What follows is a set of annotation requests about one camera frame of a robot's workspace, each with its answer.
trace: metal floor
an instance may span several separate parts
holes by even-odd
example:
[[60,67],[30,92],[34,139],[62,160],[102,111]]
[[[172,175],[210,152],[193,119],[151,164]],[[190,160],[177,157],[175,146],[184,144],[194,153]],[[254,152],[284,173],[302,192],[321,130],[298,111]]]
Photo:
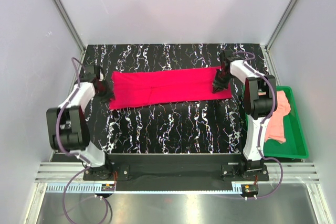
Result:
[[[259,185],[259,195],[272,190]],[[98,199],[78,202],[90,194],[67,194],[66,205],[76,223],[96,224],[105,205]],[[66,224],[61,205],[62,194],[46,193],[38,224]],[[104,223],[318,223],[304,184],[283,184],[269,198],[244,201],[237,195],[162,195],[115,194],[108,198],[113,209]]]

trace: folded red fabric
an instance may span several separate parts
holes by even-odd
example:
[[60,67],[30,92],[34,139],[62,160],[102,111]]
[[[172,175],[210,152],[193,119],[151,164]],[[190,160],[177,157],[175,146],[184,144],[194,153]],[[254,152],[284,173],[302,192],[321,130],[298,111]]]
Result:
[[231,88],[212,93],[216,69],[193,68],[158,72],[113,72],[115,100],[110,109],[137,108],[152,104],[230,99]]

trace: white wall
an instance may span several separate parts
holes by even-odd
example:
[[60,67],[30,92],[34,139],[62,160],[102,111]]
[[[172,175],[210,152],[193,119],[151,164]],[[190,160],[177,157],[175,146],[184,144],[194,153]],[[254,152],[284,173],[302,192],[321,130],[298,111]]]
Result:
[[46,110],[67,96],[80,52],[51,0],[0,2],[0,222],[23,223],[51,154]]
[[62,0],[85,44],[264,44],[289,1]]
[[303,131],[336,220],[336,0],[299,0],[271,55],[294,91]]

